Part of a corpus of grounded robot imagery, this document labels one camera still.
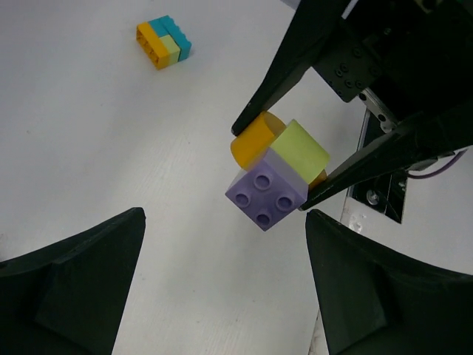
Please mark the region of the lime green square brick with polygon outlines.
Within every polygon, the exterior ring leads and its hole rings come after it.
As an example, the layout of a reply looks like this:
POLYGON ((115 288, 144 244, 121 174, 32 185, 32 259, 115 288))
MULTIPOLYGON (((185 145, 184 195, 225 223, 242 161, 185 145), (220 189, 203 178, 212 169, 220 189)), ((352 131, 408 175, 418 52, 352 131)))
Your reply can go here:
POLYGON ((319 178, 330 161, 329 153, 296 120, 290 121, 270 148, 308 185, 319 178))

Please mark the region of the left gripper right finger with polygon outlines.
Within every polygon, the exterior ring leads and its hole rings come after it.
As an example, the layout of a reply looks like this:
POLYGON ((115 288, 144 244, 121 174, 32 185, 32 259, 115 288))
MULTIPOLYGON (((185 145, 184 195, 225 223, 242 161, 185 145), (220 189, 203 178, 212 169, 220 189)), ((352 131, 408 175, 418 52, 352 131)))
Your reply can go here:
POLYGON ((307 249, 331 354, 470 354, 472 277, 415 260, 319 210, 307 249))

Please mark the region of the lime green block brick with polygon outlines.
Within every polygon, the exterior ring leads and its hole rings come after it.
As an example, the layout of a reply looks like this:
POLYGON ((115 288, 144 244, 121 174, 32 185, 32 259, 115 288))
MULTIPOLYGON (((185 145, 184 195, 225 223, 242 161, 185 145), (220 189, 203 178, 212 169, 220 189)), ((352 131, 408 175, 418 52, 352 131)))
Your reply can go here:
POLYGON ((174 39, 170 35, 165 35, 160 38, 163 42, 164 46, 166 47, 167 51, 169 52, 169 63, 168 65, 171 66, 176 64, 179 61, 180 57, 180 47, 174 41, 174 39))

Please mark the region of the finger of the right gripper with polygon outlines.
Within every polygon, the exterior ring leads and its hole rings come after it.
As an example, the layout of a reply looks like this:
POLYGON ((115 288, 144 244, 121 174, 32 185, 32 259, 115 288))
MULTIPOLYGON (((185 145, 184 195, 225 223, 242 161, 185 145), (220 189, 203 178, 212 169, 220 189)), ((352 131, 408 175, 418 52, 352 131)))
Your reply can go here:
POLYGON ((457 106, 438 115, 418 114, 350 156, 316 186, 306 211, 357 183, 472 145, 472 108, 457 106))
POLYGON ((301 80, 342 20, 348 4, 343 0, 299 3, 266 76, 232 125, 233 135, 240 135, 301 80))

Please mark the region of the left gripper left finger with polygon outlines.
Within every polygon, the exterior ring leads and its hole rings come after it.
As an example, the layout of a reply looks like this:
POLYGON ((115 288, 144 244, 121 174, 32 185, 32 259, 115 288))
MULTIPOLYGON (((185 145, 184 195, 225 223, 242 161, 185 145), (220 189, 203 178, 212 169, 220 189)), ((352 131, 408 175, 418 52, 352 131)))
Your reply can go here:
POLYGON ((110 354, 145 227, 134 207, 1 262, 1 353, 110 354))

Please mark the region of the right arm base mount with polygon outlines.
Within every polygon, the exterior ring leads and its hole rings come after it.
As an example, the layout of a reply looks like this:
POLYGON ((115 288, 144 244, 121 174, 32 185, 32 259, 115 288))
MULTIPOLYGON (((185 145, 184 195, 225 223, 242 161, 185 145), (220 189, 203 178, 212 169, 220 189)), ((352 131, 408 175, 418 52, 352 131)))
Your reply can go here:
MULTIPOLYGON (((370 89, 359 98, 366 106, 357 149, 369 145, 376 138, 397 126, 395 116, 370 89)), ((348 196, 377 211, 396 223, 402 223, 407 178, 403 172, 391 172, 371 178, 349 188, 348 196)))

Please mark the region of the purple square brick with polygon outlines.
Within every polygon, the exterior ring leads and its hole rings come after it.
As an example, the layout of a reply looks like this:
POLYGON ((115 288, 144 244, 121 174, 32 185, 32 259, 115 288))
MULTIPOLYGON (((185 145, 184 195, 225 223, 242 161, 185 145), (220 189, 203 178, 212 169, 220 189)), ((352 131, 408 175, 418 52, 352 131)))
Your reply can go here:
POLYGON ((225 196, 266 231, 307 200, 308 184, 273 149, 241 171, 225 196))

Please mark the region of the orange oval brick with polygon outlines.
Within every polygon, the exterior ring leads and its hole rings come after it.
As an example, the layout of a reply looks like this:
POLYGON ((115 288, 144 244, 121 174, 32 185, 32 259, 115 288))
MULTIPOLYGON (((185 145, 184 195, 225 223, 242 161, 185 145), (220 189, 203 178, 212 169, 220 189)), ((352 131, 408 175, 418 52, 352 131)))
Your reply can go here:
MULTIPOLYGON (((270 148, 270 145, 284 131, 285 124, 270 112, 263 112, 231 142, 230 149, 234 160, 244 170, 254 165, 258 158, 270 148)), ((319 178, 308 185, 311 190, 327 179, 326 168, 319 178)))

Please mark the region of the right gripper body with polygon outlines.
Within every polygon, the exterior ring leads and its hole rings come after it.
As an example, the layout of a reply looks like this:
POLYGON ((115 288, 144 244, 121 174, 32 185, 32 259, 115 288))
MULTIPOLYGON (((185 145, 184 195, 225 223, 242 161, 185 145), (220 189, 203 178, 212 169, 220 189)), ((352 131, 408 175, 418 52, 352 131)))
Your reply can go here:
POLYGON ((345 102, 373 94, 398 123, 472 97, 471 1, 358 1, 313 65, 345 102))

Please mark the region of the teal short brick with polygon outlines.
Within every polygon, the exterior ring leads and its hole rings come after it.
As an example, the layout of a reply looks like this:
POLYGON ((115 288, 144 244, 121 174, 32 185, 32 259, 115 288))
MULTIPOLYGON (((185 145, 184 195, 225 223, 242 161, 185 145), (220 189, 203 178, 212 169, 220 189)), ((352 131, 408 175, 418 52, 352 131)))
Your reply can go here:
POLYGON ((167 36, 169 34, 166 26, 162 23, 161 18, 155 18, 149 21, 149 24, 158 37, 167 36))

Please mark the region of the orange long brick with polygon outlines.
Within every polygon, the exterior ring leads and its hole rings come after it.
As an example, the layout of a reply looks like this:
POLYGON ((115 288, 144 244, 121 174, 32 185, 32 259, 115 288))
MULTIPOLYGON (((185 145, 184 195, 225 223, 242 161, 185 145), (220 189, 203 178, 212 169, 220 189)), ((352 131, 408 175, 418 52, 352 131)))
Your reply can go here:
POLYGON ((137 25, 136 39, 157 70, 170 64, 170 52, 148 22, 137 25))

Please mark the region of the teal long brick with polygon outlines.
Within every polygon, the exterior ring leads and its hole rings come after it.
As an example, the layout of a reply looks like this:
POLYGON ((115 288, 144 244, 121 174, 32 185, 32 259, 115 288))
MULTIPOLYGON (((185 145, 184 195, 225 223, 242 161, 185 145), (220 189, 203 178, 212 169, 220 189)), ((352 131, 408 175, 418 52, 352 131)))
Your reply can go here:
POLYGON ((180 48, 178 61, 186 60, 190 55, 192 43, 187 39, 186 35, 175 23, 173 18, 170 16, 162 16, 159 20, 180 48))

